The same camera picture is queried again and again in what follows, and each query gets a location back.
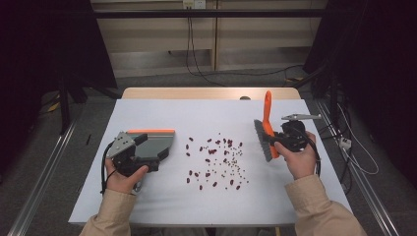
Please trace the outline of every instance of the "black cable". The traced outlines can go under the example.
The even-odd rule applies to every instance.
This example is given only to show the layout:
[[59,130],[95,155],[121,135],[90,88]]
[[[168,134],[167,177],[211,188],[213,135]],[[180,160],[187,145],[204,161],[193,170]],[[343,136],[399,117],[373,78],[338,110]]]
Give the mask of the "black cable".
[[353,188],[352,172],[349,168],[347,168],[347,173],[349,173],[349,188],[347,188],[346,192],[344,193],[345,195],[348,195]]
[[107,180],[110,178],[110,176],[112,176],[114,173],[116,173],[117,172],[117,169],[115,169],[115,170],[113,170],[108,176],[107,176]]
[[300,130],[298,130],[297,128],[294,128],[292,126],[288,126],[288,128],[290,128],[291,130],[297,132],[299,135],[301,135],[303,137],[303,139],[309,143],[310,147],[313,149],[314,153],[316,154],[316,174],[320,177],[321,171],[322,171],[322,159],[320,158],[319,152],[317,150],[317,146],[316,144],[309,138],[307,137],[305,132],[301,132]]
[[[191,72],[189,65],[188,65],[188,53],[190,51],[190,39],[191,39],[191,44],[192,44],[192,49],[193,49],[193,56],[194,56],[194,62],[196,64],[197,70],[199,71],[198,74],[194,74],[193,72]],[[234,72],[216,72],[216,73],[206,73],[203,74],[199,68],[199,65],[197,63],[197,58],[196,58],[196,51],[195,51],[195,47],[194,47],[194,31],[193,31],[193,21],[191,20],[191,18],[188,18],[188,44],[187,44],[187,55],[186,55],[186,65],[187,65],[187,70],[188,72],[193,75],[193,76],[199,76],[199,77],[203,77],[206,81],[208,81],[209,83],[213,83],[216,84],[218,86],[222,86],[225,87],[224,85],[209,81],[207,78],[205,78],[206,76],[217,76],[217,75],[235,75],[235,76],[268,76],[268,75],[273,75],[273,74],[277,74],[280,72],[284,72],[286,74],[286,71],[288,69],[291,68],[295,68],[295,67],[303,67],[304,65],[293,65],[293,66],[289,66],[286,67],[284,69],[280,69],[278,71],[273,71],[273,72],[266,72],[266,73],[258,73],[258,74],[251,74],[251,73],[234,73]]]
[[[196,75],[194,73],[191,72],[190,67],[188,66],[188,52],[190,51],[190,38],[191,38],[191,44],[193,46],[193,55],[194,55],[194,62],[196,63],[196,67],[197,67],[197,71],[199,71],[199,75]],[[201,76],[203,77],[203,79],[211,84],[215,84],[217,86],[220,87],[226,87],[225,85],[216,83],[216,82],[212,82],[209,79],[207,79],[203,73],[200,71],[199,68],[199,64],[197,63],[197,58],[196,58],[196,51],[194,49],[194,36],[193,36],[193,21],[191,20],[191,18],[188,18],[188,43],[187,43],[187,57],[186,57],[186,65],[187,65],[187,70],[188,72],[193,75],[193,76]]]
[[101,194],[102,195],[104,195],[104,192],[105,192],[105,189],[107,188],[107,180],[105,179],[105,177],[104,177],[104,167],[105,167],[105,158],[106,158],[106,155],[107,155],[107,152],[110,150],[110,148],[111,148],[111,146],[113,146],[113,143],[114,142],[111,142],[106,148],[105,148],[105,151],[104,151],[104,154],[103,154],[103,157],[102,157],[102,160],[101,160]]

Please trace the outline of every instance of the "black curtain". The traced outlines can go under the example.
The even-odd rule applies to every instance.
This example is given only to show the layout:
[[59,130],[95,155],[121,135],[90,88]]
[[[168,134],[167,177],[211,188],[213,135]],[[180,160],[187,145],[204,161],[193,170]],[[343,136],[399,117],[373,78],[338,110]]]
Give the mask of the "black curtain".
[[[392,163],[417,187],[417,20],[414,2],[408,0],[361,0],[348,43],[338,54],[332,71],[370,133],[387,151]],[[344,1],[328,1],[328,8]],[[347,24],[323,19],[305,65],[313,72],[331,55],[337,36]],[[328,90],[330,77],[317,77],[313,85]]]
[[117,88],[96,19],[72,17],[76,11],[92,13],[89,0],[0,2],[0,124],[8,141],[2,172],[27,141],[42,95],[58,90],[59,78],[69,88]]

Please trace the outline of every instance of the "cabinet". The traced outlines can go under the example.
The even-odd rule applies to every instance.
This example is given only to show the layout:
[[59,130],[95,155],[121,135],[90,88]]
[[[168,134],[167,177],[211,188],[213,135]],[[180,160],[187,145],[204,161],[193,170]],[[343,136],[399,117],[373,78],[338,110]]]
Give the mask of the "cabinet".
[[[327,0],[207,0],[206,2],[207,9],[270,10],[323,9]],[[182,1],[178,0],[91,0],[91,3],[95,10],[183,9]],[[189,25],[186,18],[98,19],[97,21],[107,52],[110,54],[187,50]],[[225,58],[236,50],[273,49],[276,53],[298,53],[302,57],[307,57],[320,23],[319,18],[195,18],[192,21],[195,49],[209,50],[213,70],[222,70]],[[263,65],[254,63],[252,67],[260,68]]]

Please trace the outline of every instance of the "white tabletop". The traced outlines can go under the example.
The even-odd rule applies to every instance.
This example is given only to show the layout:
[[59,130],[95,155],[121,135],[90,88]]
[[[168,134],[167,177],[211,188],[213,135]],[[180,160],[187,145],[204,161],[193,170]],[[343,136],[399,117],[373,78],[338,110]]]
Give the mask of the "white tabletop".
[[[284,189],[285,184],[292,182],[292,176],[282,157],[266,162],[254,128],[254,119],[262,119],[263,109],[261,100],[118,100],[69,222],[84,224],[98,212],[101,158],[105,147],[120,131],[175,129],[169,156],[161,162],[158,172],[147,174],[144,180],[131,214],[132,223],[162,227],[294,223],[296,215]],[[273,128],[281,131],[280,117],[293,113],[309,114],[304,100],[274,100],[270,113]],[[313,121],[304,124],[307,130],[319,135]],[[232,140],[236,149],[215,144],[223,139]],[[200,147],[217,148],[217,153],[208,154],[206,149],[200,152]],[[322,158],[321,178],[329,198],[350,209],[320,139],[317,147]],[[235,152],[237,167],[219,165],[225,157],[232,160],[231,153],[224,155],[225,150]],[[190,170],[201,175],[189,176]]]

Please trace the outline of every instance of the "wire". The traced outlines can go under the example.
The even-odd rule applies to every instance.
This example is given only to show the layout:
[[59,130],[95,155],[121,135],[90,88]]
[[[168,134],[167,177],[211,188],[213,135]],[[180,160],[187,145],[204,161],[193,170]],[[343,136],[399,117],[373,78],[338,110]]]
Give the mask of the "wire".
[[[194,62],[196,63],[197,71],[199,71],[199,74],[198,75],[192,73],[191,70],[190,70],[190,67],[188,66],[188,52],[190,51],[190,38],[191,38],[191,44],[193,46]],[[188,72],[190,72],[191,75],[193,75],[193,76],[201,76],[201,77],[203,77],[203,79],[205,79],[205,81],[207,81],[207,82],[209,82],[211,84],[215,84],[215,85],[220,86],[220,87],[226,87],[225,85],[222,85],[222,84],[219,84],[219,83],[210,81],[200,71],[199,64],[197,63],[197,58],[196,58],[196,50],[194,49],[193,21],[191,20],[191,18],[188,18],[188,43],[187,43],[186,65],[187,65],[187,70],[188,70]]]
[[374,162],[374,164],[375,164],[375,166],[377,167],[377,170],[376,171],[374,171],[374,172],[371,172],[371,171],[367,171],[367,170],[365,170],[365,169],[363,169],[360,165],[359,165],[359,163],[358,162],[356,162],[355,160],[353,160],[351,157],[350,157],[350,155],[348,155],[347,157],[352,161],[352,163],[356,166],[356,167],[358,167],[362,172],[364,172],[364,173],[367,173],[367,174],[370,174],[370,175],[375,175],[375,174],[378,174],[378,172],[380,171],[380,167],[378,166],[378,164],[377,164],[377,162],[374,160],[374,158],[371,156],[371,154],[365,149],[365,147],[359,142],[359,140],[356,138],[356,136],[355,136],[355,134],[353,134],[353,131],[352,131],[352,129],[350,128],[350,125],[348,124],[348,121],[347,121],[347,118],[346,118],[346,116],[344,115],[344,112],[343,112],[343,110],[342,110],[342,108],[340,107],[340,105],[339,104],[337,104],[337,106],[338,106],[338,108],[340,109],[340,111],[341,111],[341,114],[343,115],[343,118],[344,118],[344,120],[346,121],[346,125],[347,125],[347,127],[349,128],[349,131],[350,131],[350,133],[351,133],[351,135],[352,135],[352,137],[355,139],[355,141],[359,144],[359,146],[371,157],[371,159],[372,159],[372,161]]
[[104,195],[104,192],[105,192],[105,189],[107,188],[107,180],[105,180],[105,177],[104,177],[104,162],[105,162],[105,158],[106,158],[106,155],[107,155],[107,152],[110,150],[110,148],[113,146],[113,143],[114,142],[111,142],[106,148],[105,148],[105,151],[104,151],[104,154],[103,154],[103,157],[102,157],[102,160],[101,160],[101,194],[102,195]]
[[[189,64],[188,64],[188,55],[189,55],[189,51],[190,51],[190,41],[192,44],[192,50],[193,50],[193,57],[194,57],[194,62],[196,64],[197,70],[198,70],[198,74],[195,74],[193,72],[191,72]],[[207,82],[212,83],[212,84],[216,84],[218,86],[222,86],[225,87],[225,85],[221,85],[219,83],[216,82],[212,82],[210,80],[208,80],[206,77],[207,76],[217,76],[217,75],[235,75],[235,76],[268,76],[268,75],[273,75],[273,74],[277,74],[280,72],[284,72],[285,73],[285,79],[286,79],[286,71],[288,69],[291,68],[295,68],[295,67],[303,67],[304,65],[293,65],[293,66],[289,66],[286,67],[284,69],[280,69],[277,71],[273,71],[273,72],[266,72],[266,73],[257,73],[257,74],[252,74],[252,73],[235,73],[235,72],[216,72],[216,73],[205,73],[203,74],[199,68],[199,65],[197,63],[197,58],[196,58],[196,51],[195,51],[195,46],[194,46],[194,30],[193,30],[193,21],[191,18],[188,18],[188,44],[187,44],[187,56],[186,56],[186,65],[187,65],[187,70],[188,72],[193,75],[193,76],[198,76],[198,77],[203,77]]]
[[[343,152],[341,151],[341,149],[339,148],[338,150],[339,150],[340,156],[343,157]],[[344,162],[343,172],[339,177],[339,183],[342,184],[346,172],[349,173],[349,187],[347,188],[346,192],[344,193],[345,195],[348,195],[350,193],[350,191],[352,190],[352,187],[353,187],[352,172],[350,171],[349,165],[348,165],[349,160],[350,160],[350,158],[347,158],[346,160],[343,161]]]
[[303,139],[307,143],[309,143],[310,147],[313,149],[314,153],[316,154],[316,174],[320,177],[320,174],[322,172],[322,159],[320,158],[319,151],[317,150],[316,144],[309,137],[307,137],[305,132],[301,132],[300,130],[298,130],[297,128],[294,128],[292,126],[288,126],[288,128],[290,128],[291,130],[293,130],[293,131],[297,132],[299,135],[301,135],[303,137]]

